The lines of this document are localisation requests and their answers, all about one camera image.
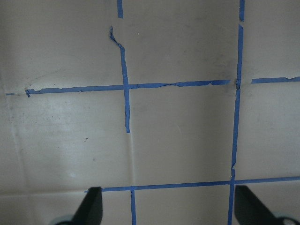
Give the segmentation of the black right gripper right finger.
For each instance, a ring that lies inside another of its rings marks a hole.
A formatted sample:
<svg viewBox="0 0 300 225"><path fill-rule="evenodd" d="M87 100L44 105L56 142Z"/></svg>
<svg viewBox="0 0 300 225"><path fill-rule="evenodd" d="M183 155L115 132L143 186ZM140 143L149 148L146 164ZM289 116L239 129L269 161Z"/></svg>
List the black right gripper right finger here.
<svg viewBox="0 0 300 225"><path fill-rule="evenodd" d="M234 192L234 215L240 225L282 225L282 219L273 213L244 185Z"/></svg>

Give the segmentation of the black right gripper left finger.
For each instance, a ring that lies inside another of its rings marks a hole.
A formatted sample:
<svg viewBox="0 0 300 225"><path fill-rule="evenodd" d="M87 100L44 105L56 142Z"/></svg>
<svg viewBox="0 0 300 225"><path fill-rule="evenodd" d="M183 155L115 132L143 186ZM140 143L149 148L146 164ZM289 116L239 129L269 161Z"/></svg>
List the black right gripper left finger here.
<svg viewBox="0 0 300 225"><path fill-rule="evenodd" d="M103 218L101 187L91 187L71 219L72 225L99 225Z"/></svg>

